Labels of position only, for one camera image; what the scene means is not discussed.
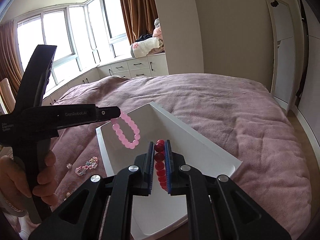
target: brown curtain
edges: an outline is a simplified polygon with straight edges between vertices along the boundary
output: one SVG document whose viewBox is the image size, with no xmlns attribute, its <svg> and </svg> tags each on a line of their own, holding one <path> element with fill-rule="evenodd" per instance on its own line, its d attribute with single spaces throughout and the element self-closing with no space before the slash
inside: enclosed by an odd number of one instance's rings
<svg viewBox="0 0 320 240">
<path fill-rule="evenodd" d="M 158 18 L 155 0 L 120 0 L 130 44 L 141 35 L 152 34 Z"/>
<path fill-rule="evenodd" d="M 22 79 L 14 40 L 13 21 L 0 25 L 0 81 L 9 79 L 14 96 L 17 96 Z"/>
</svg>

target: screw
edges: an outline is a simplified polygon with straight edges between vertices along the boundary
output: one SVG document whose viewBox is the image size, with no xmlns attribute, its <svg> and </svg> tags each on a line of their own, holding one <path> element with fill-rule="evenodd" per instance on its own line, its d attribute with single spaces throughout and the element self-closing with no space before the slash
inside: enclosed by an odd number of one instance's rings
<svg viewBox="0 0 320 240">
<path fill-rule="evenodd" d="M 190 171 L 191 170 L 191 167 L 189 165 L 182 165 L 180 167 L 180 170 L 182 171 Z"/>
<path fill-rule="evenodd" d="M 137 166 L 137 165 L 131 165 L 130 167 L 129 167 L 129 171 L 131 171 L 131 172 L 135 172 L 135 171 L 137 171 L 139 169 L 139 167 Z"/>
<path fill-rule="evenodd" d="M 99 175 L 93 175 L 91 176 L 90 180 L 92 182 L 98 182 L 101 179 L 101 177 Z"/>
<path fill-rule="evenodd" d="M 229 180 L 228 176 L 226 175 L 220 175 L 218 177 L 218 179 L 221 181 L 221 182 L 227 182 Z"/>
</svg>

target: sleeve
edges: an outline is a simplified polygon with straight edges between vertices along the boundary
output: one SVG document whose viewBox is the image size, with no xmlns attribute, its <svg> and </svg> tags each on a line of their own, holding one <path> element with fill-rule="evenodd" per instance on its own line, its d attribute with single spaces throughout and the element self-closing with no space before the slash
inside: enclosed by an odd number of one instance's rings
<svg viewBox="0 0 320 240">
<path fill-rule="evenodd" d="M 12 206 L 3 196 L 1 190 L 0 190 L 0 208 L 3 210 L 3 212 L 6 212 L 8 214 L 14 215 L 16 217 L 24 217 L 27 212 L 23 210 L 19 210 Z"/>
</svg>

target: white tray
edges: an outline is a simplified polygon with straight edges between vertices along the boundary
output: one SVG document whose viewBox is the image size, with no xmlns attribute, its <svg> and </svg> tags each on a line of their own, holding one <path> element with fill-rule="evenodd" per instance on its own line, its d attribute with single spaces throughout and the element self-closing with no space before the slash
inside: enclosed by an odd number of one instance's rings
<svg viewBox="0 0 320 240">
<path fill-rule="evenodd" d="M 110 122 L 98 127 L 97 136 L 103 164 L 108 176 L 133 164 L 137 155 L 148 151 L 149 142 L 169 139 L 173 152 L 184 156 L 186 164 L 199 169 L 204 175 L 229 177 L 241 161 L 199 134 L 154 102 L 139 107 L 128 115 L 140 129 L 141 139 L 135 149 L 127 149 L 118 140 Z M 133 141 L 131 128 L 122 120 L 119 124 L 129 141 Z M 184 196 L 170 196 L 164 191 L 154 172 L 152 194 L 134 196 L 131 234 L 135 240 L 157 239 L 187 221 Z"/>
</svg>

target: human hand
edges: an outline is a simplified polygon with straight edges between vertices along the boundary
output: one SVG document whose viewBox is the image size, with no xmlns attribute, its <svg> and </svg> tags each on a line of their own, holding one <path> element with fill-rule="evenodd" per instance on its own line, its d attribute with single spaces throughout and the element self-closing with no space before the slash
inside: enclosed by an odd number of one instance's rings
<svg viewBox="0 0 320 240">
<path fill-rule="evenodd" d="M 38 174 L 39 185 L 34 187 L 32 193 L 53 206 L 58 203 L 54 193 L 58 184 L 54 179 L 56 157 L 52 151 L 46 155 L 44 162 L 47 167 Z M 7 201 L 20 210 L 25 210 L 21 201 L 22 194 L 29 198 L 32 196 L 25 172 L 9 156 L 0 158 L 0 190 Z"/>
</svg>

